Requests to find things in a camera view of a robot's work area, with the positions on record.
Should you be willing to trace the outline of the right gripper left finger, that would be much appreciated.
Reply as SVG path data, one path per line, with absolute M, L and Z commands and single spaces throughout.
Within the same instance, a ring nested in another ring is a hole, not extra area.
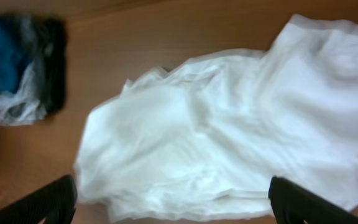
M 73 176 L 64 175 L 0 209 L 0 224 L 70 224 L 77 196 Z

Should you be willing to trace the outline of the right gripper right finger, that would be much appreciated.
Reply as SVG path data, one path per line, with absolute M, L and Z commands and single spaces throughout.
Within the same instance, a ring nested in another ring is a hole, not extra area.
M 278 224 L 358 224 L 358 217 L 281 177 L 272 177 L 268 198 Z

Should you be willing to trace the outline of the white shirt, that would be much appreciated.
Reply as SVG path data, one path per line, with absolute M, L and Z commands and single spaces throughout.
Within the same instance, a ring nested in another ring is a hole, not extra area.
M 75 161 L 80 202 L 127 218 L 271 213 L 282 176 L 358 206 L 358 24 L 294 15 L 270 50 L 156 67 L 95 107 Z

